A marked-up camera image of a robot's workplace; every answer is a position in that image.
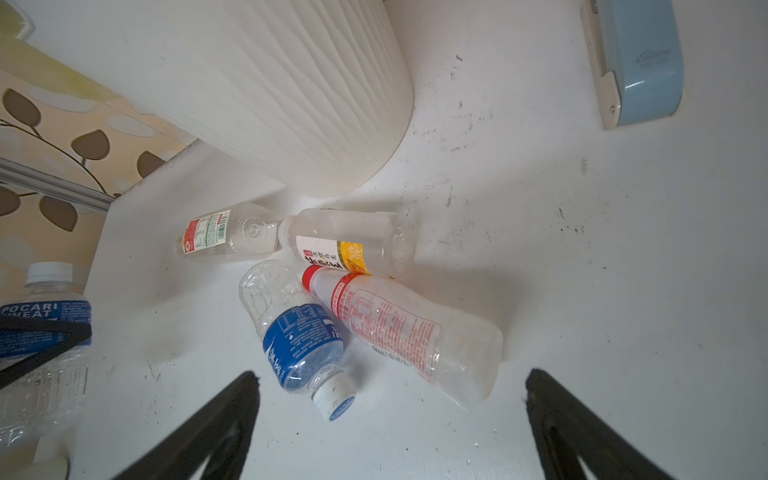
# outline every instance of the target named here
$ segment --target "leaf stem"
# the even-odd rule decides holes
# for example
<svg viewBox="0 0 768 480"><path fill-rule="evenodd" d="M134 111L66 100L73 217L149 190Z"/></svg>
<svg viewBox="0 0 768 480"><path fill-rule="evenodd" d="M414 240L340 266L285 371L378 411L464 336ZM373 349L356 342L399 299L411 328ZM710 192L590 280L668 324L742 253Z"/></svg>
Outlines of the leaf stem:
<svg viewBox="0 0 768 480"><path fill-rule="evenodd" d="M90 171L90 170L89 170L89 169L88 169L88 168L85 166L85 159L83 159L83 162L82 162L82 163L80 163L80 162L78 161L78 159L77 159L77 158L75 158L75 157L72 157L72 156L71 156L71 155L70 155L70 154L69 154L67 151L65 151L65 150L62 150L61 148L57 147L56 145L52 144L51 142L49 142L49 141L45 140L43 137L41 137L41 136L40 136L40 134L39 134L39 133L38 133L38 132L35 130L35 128L34 128L34 127L31 127L31 129L32 129L33 131L35 131L34 133L32 133L32 132L30 132L30 131L26 131L25 129L23 129L23 128L19 127L18 125L14 125L14 124L8 123L6 120L3 120L3 119L1 119L1 118L0 118L0 127L11 127L11 128L15 128L15 129L16 129L16 130L18 130L18 131L23 131L23 132L24 132L24 133L26 133L27 135L29 135L29 136L31 136L31 137L35 137L35 138L37 138L38 140L40 140L41 142L43 142L43 143L45 143L45 144L48 144L48 145L50 145L51 147L55 148L56 150L58 150L58 151L62 152L64 155L66 155L66 156L67 156L67 157L69 157L69 158L70 158L72 161L74 161L74 162L75 162L75 163L76 163L76 164L77 164L77 165L78 165L80 168L82 168L83 170L85 170L85 173L87 173L88 175L90 175L90 176L91 176L91 178L94 180L94 182L96 182L96 184L99 186L99 188L101 188L101 191L102 191L102 192L104 192L104 194L106 194L106 195L109 195L109 194L107 193L107 191L104 189L104 185L102 185L102 184L101 184L101 182L100 182L100 181L99 181L99 180L96 178L96 176L95 176L95 175L93 175L93 174L91 173L91 171Z"/></svg>

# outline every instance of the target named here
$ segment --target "light blue device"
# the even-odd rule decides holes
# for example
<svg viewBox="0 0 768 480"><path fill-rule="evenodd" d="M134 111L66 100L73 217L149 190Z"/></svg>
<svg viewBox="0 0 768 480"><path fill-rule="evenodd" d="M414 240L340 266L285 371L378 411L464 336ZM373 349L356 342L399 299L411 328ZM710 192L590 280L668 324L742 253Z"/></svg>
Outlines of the light blue device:
<svg viewBox="0 0 768 480"><path fill-rule="evenodd" d="M581 19L606 129L672 115L683 53L671 1L585 0Z"/></svg>

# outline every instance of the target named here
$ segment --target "yellow-green object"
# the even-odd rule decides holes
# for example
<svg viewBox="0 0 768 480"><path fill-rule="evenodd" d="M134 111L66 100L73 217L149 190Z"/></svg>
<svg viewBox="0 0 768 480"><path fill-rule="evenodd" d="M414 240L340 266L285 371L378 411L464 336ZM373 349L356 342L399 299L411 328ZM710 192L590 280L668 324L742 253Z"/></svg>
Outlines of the yellow-green object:
<svg viewBox="0 0 768 480"><path fill-rule="evenodd" d="M5 0L0 0L0 68L29 84L57 94L107 101L118 94L48 57L16 38L25 20Z"/></svg>

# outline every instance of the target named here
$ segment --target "grey trim strip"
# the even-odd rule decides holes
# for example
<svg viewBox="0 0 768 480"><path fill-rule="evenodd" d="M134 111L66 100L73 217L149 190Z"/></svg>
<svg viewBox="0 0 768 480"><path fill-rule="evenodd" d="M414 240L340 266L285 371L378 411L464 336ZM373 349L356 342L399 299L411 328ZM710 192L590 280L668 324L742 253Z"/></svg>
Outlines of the grey trim strip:
<svg viewBox="0 0 768 480"><path fill-rule="evenodd" d="M44 174L5 157L0 157L0 181L101 212L106 212L114 201L113 197L102 192Z"/></svg>

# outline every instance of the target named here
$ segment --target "leaf-patterned wallpaper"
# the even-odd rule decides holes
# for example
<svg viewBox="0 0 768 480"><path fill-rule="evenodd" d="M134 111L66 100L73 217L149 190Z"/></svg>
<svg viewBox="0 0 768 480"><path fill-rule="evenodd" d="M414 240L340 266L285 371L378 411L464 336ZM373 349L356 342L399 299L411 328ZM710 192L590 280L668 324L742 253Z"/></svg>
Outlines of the leaf-patterned wallpaper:
<svg viewBox="0 0 768 480"><path fill-rule="evenodd" d="M194 138L124 98L47 91L0 69L0 156L119 197ZM82 291L105 215L0 184L0 301L24 289L30 263L74 265Z"/></svg>

